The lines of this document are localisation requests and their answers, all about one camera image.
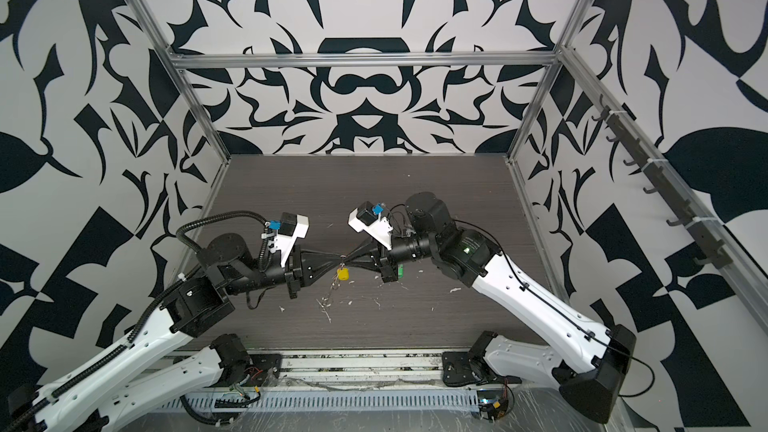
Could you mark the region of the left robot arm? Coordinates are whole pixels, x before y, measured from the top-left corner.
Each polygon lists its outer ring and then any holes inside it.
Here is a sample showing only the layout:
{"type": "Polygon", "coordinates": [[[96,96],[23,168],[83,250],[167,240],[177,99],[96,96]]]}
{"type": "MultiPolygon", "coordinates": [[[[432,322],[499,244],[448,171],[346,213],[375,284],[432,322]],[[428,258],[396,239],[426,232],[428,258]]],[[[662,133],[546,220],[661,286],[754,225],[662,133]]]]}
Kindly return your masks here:
{"type": "Polygon", "coordinates": [[[295,296],[343,262],[338,254],[305,251],[295,238],[276,235],[263,242],[257,257],[238,234],[197,249],[197,268],[163,291],[125,336],[63,377],[14,392],[7,430],[118,430],[190,392],[246,380],[252,361],[235,334],[223,334],[158,372],[144,372],[231,314],[231,296],[280,285],[295,296]]]}

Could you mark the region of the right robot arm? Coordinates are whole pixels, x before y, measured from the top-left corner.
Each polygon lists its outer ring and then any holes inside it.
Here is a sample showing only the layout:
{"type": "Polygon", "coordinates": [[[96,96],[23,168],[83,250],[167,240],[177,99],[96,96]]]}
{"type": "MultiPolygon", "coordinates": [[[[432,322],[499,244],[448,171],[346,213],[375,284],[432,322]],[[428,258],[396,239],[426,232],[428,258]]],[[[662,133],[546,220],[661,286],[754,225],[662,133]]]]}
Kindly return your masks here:
{"type": "Polygon", "coordinates": [[[536,346],[485,333],[474,344],[478,361],[500,378],[556,389],[585,418],[607,424],[634,358],[636,336],[578,312],[526,274],[485,229],[454,218],[432,192],[406,200],[409,227],[395,233],[390,211],[364,202],[349,226],[369,236],[345,262],[396,281],[407,262],[428,259],[445,276],[493,300],[541,339],[536,346]]]}

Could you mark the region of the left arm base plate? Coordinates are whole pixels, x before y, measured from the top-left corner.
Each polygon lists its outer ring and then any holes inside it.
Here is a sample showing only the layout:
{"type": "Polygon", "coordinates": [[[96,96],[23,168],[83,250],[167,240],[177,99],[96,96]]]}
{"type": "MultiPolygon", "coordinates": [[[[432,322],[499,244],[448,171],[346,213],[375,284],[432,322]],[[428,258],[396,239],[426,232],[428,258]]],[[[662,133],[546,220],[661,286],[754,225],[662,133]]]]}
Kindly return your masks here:
{"type": "Polygon", "coordinates": [[[283,355],[280,353],[251,353],[250,363],[245,369],[245,388],[263,387],[277,381],[282,370],[283,355]]]}

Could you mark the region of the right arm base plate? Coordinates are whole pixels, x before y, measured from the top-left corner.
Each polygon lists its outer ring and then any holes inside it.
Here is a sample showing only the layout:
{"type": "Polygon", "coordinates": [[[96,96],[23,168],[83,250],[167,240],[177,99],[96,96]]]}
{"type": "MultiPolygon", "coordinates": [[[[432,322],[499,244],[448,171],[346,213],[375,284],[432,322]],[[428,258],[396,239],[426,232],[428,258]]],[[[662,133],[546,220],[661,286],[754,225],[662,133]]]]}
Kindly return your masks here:
{"type": "Polygon", "coordinates": [[[516,376],[500,376],[480,358],[470,352],[446,351],[441,354],[442,382],[447,387],[465,387],[470,385],[521,384],[516,376]]]}

